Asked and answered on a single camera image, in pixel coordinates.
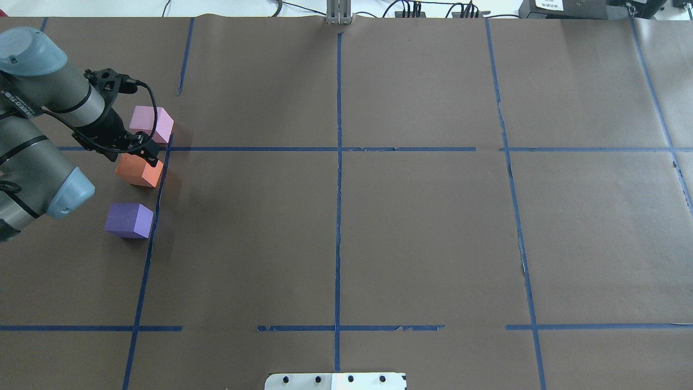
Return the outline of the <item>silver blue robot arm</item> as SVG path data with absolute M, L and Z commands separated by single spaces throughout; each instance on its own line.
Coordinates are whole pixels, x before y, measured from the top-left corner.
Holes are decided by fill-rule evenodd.
M 33 119 L 59 121 L 84 150 L 111 162 L 129 154 L 158 163 L 154 131 L 131 133 L 113 108 L 119 94 L 140 87 L 154 99 L 145 82 L 110 68 L 80 71 L 44 32 L 23 25 L 2 32 L 1 69 L 2 242 L 44 215 L 66 217 L 96 192 Z

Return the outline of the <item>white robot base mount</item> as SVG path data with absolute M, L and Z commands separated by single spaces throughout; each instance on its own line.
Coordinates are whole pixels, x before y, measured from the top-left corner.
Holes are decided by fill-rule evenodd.
M 265 389 L 407 389 L 405 373 L 276 373 L 265 380 Z

